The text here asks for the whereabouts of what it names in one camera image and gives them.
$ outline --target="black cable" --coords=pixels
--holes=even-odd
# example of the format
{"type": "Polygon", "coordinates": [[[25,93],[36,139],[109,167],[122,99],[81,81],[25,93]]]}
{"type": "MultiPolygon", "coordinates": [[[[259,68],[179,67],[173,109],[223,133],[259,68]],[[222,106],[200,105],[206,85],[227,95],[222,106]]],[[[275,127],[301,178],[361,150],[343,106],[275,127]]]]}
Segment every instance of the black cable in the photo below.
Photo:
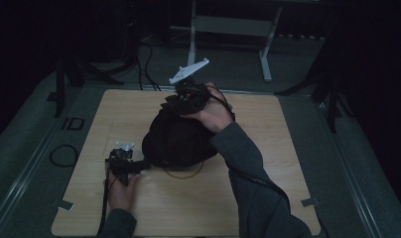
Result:
{"type": "Polygon", "coordinates": [[[76,165],[76,163],[77,163],[77,157],[78,157],[77,149],[76,149],[75,147],[71,146],[71,145],[60,145],[60,146],[56,147],[54,150],[52,150],[52,152],[51,152],[50,155],[49,155],[50,162],[51,162],[53,165],[55,165],[55,166],[57,166],[57,167],[62,167],[62,168],[74,167],[74,166],[76,165]],[[73,152],[74,152],[74,163],[73,163],[73,164],[70,164],[70,165],[62,165],[62,164],[59,164],[59,163],[55,162],[55,159],[53,159],[53,154],[54,154],[58,149],[63,148],[63,147],[71,148],[71,149],[73,150],[73,152]]]}
{"type": "Polygon", "coordinates": [[[106,173],[106,178],[104,181],[104,195],[102,197],[102,211],[101,211],[101,220],[99,222],[99,227],[98,227],[98,232],[97,235],[101,234],[102,229],[104,228],[104,223],[105,223],[105,217],[107,215],[107,202],[108,202],[108,193],[111,190],[111,187],[114,185],[114,183],[117,181],[118,177],[114,179],[114,181],[111,183],[111,186],[108,186],[110,183],[110,170],[107,170],[106,173]]]}
{"type": "Polygon", "coordinates": [[[150,60],[151,60],[153,50],[152,50],[151,46],[149,46],[149,45],[146,44],[146,43],[141,43],[141,45],[147,47],[147,48],[150,50],[150,53],[149,53],[149,55],[148,55],[148,59],[147,59],[147,61],[146,61],[146,63],[145,63],[144,69],[141,68],[141,64],[139,63],[139,70],[140,70],[140,73],[141,73],[142,71],[144,72],[144,75],[147,77],[147,79],[148,79],[149,82],[151,83],[151,85],[152,85],[152,87],[154,88],[154,90],[156,90],[156,91],[157,91],[157,90],[161,91],[161,88],[160,88],[160,86],[158,85],[158,83],[155,82],[155,81],[151,78],[151,76],[149,75],[149,73],[148,73],[148,64],[149,64],[149,62],[150,62],[150,60]]]}
{"type": "Polygon", "coordinates": [[[279,187],[277,184],[275,184],[272,181],[262,180],[260,178],[256,178],[251,175],[245,174],[244,172],[232,167],[227,161],[225,161],[225,163],[228,166],[228,169],[232,173],[235,173],[236,175],[238,175],[246,180],[252,181],[259,185],[263,185],[265,187],[271,188],[271,189],[275,190],[276,192],[278,192],[287,201],[288,210],[291,212],[290,199],[288,198],[287,193],[285,193],[285,191],[281,187],[279,187]]]}
{"type": "Polygon", "coordinates": [[[197,93],[200,93],[200,94],[203,94],[203,95],[206,95],[206,96],[209,96],[209,97],[215,99],[216,101],[218,101],[219,103],[221,103],[225,107],[225,109],[231,115],[232,120],[235,121],[235,114],[232,112],[232,109],[230,108],[230,106],[229,106],[225,96],[223,95],[223,93],[219,89],[217,89],[216,87],[213,87],[213,86],[209,86],[209,87],[214,88],[216,91],[218,91],[222,95],[224,100],[220,99],[219,97],[213,95],[210,92],[205,92],[205,91],[202,91],[202,90],[194,88],[194,87],[186,87],[185,90],[194,91],[194,92],[197,92],[197,93]]]}

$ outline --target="cable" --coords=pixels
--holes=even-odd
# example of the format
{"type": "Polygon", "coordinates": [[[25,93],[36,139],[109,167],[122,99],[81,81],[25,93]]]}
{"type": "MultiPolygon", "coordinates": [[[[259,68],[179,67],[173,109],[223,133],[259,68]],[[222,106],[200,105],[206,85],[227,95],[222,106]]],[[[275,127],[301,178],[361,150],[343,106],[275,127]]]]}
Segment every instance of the cable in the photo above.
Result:
{"type": "Polygon", "coordinates": [[[139,73],[140,73],[140,77],[139,77],[139,84],[140,84],[140,88],[141,88],[141,90],[143,90],[143,88],[142,88],[142,71],[144,72],[144,75],[147,77],[147,79],[149,80],[149,82],[151,83],[151,85],[152,85],[152,87],[154,88],[154,90],[159,90],[159,91],[161,91],[161,88],[160,88],[160,86],[158,85],[158,83],[157,82],[155,82],[152,78],[151,78],[151,76],[149,75],[149,73],[148,73],[148,64],[149,64],[149,62],[150,62],[150,60],[151,60],[151,57],[152,57],[152,52],[153,52],[153,50],[152,50],[152,48],[151,48],[151,46],[149,46],[148,44],[146,44],[146,43],[143,43],[143,42],[141,42],[141,45],[142,46],[144,46],[144,47],[147,47],[149,50],[150,50],[150,53],[149,53],[149,56],[148,56],[148,59],[147,59],[147,61],[146,61],[146,63],[145,63],[145,66],[144,66],[144,69],[142,69],[142,67],[141,67],[141,63],[139,62],[139,73]]]}
{"type": "Polygon", "coordinates": [[[108,193],[110,192],[111,187],[117,181],[118,177],[116,177],[114,179],[114,181],[111,183],[111,186],[108,186],[108,184],[110,183],[109,178],[110,178],[110,170],[107,170],[107,173],[106,173],[106,176],[105,176],[105,181],[104,181],[104,196],[102,197],[101,220],[99,222],[97,235],[101,234],[102,229],[104,228],[105,217],[106,217],[106,214],[107,214],[108,193]]]}
{"type": "Polygon", "coordinates": [[[178,176],[172,175],[172,174],[167,170],[167,168],[163,168],[163,170],[164,170],[164,172],[165,172],[169,177],[171,177],[171,178],[174,178],[174,179],[190,179],[190,178],[193,178],[193,177],[197,176],[197,175],[201,172],[201,169],[202,169],[202,168],[203,168],[203,162],[201,162],[200,168],[199,168],[194,174],[189,175],[189,176],[186,176],[186,177],[178,177],[178,176]]]}
{"type": "Polygon", "coordinates": [[[232,120],[235,121],[235,114],[232,112],[231,107],[229,106],[224,94],[219,89],[217,89],[216,87],[208,86],[208,85],[207,85],[207,87],[214,88],[216,91],[218,91],[222,95],[224,100],[220,99],[219,97],[213,95],[210,92],[205,92],[205,91],[202,91],[202,90],[194,88],[194,87],[186,87],[185,90],[194,91],[194,92],[197,92],[197,93],[200,93],[200,94],[203,94],[203,95],[206,95],[206,96],[209,96],[209,97],[215,99],[216,101],[218,101],[219,103],[221,103],[225,107],[225,109],[231,115],[232,120]]]}
{"type": "Polygon", "coordinates": [[[51,152],[50,155],[49,155],[50,162],[51,162],[53,165],[55,165],[55,166],[57,166],[57,167],[62,167],[62,168],[74,167],[74,166],[76,165],[76,163],[77,163],[77,157],[78,157],[77,149],[76,149],[75,147],[71,146],[71,145],[60,145],[60,146],[56,147],[54,150],[52,150],[52,152],[51,152]],[[70,164],[70,165],[62,165],[62,164],[59,164],[59,163],[55,162],[55,159],[53,159],[53,154],[54,154],[58,149],[63,148],[63,147],[71,148],[71,149],[73,150],[73,152],[74,152],[74,163],[73,163],[73,164],[70,164]]]}
{"type": "Polygon", "coordinates": [[[259,184],[259,185],[263,185],[265,187],[271,188],[271,189],[275,190],[276,192],[278,192],[287,201],[288,209],[291,212],[290,199],[288,198],[287,193],[285,193],[285,191],[281,187],[279,187],[277,184],[275,184],[272,181],[262,180],[260,178],[256,178],[256,177],[253,177],[251,175],[245,174],[244,172],[232,167],[227,161],[225,161],[225,163],[228,166],[228,169],[232,173],[234,173],[234,174],[236,174],[236,175],[238,175],[238,176],[240,176],[240,177],[242,177],[242,178],[244,178],[246,180],[252,181],[252,182],[254,182],[256,184],[259,184]]]}

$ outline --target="white object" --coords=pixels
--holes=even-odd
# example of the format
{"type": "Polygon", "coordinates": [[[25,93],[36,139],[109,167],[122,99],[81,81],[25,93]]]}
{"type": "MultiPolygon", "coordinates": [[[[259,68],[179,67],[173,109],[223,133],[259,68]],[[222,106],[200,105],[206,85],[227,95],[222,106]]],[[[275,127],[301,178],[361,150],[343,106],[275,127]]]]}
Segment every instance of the white object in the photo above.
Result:
{"type": "Polygon", "coordinates": [[[118,146],[120,149],[123,151],[130,151],[135,147],[135,143],[130,143],[130,144],[122,144],[120,142],[116,142],[116,146],[118,146]]]}
{"type": "Polygon", "coordinates": [[[192,65],[186,67],[180,67],[180,71],[178,71],[173,78],[170,78],[170,83],[173,84],[187,78],[188,76],[192,75],[194,72],[198,71],[208,63],[209,63],[208,59],[203,59],[203,61],[194,63],[192,65]]]}

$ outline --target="metal stand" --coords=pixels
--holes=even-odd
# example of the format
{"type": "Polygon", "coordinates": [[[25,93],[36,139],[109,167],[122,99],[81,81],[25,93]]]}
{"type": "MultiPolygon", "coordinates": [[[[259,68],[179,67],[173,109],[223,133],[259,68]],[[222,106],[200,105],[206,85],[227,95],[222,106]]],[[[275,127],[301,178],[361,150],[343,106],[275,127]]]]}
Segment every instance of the metal stand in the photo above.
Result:
{"type": "Polygon", "coordinates": [[[281,16],[281,12],[282,7],[278,7],[273,21],[202,16],[197,15],[197,1],[193,0],[191,20],[191,46],[189,49],[188,65],[192,65],[195,63],[195,57],[197,54],[196,32],[266,37],[266,45],[263,50],[259,51],[259,58],[262,65],[264,80],[266,82],[270,82],[272,80],[272,76],[269,69],[267,56],[271,47],[272,40],[275,36],[275,30],[281,16]]]}

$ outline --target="wooden table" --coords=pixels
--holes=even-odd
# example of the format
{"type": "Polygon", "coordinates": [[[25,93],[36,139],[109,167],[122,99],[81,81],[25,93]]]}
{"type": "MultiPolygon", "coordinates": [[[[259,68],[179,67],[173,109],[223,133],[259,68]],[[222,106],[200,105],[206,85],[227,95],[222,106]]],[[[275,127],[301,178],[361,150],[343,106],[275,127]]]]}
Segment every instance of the wooden table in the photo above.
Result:
{"type": "MultiPolygon", "coordinates": [[[[90,236],[97,232],[103,195],[104,159],[116,142],[135,143],[133,159],[143,158],[141,144],[161,109],[166,91],[107,90],[64,196],[71,211],[59,209],[52,232],[57,236],[90,236]]],[[[237,122],[256,143],[270,178],[288,194],[292,212],[313,234],[320,225],[310,198],[279,100],[270,95],[225,94],[237,122]]],[[[187,177],[197,171],[171,171],[187,177]]],[[[193,178],[177,179],[163,169],[146,171],[137,185],[132,212],[135,236],[238,236],[237,206],[220,155],[207,160],[193,178]]]]}

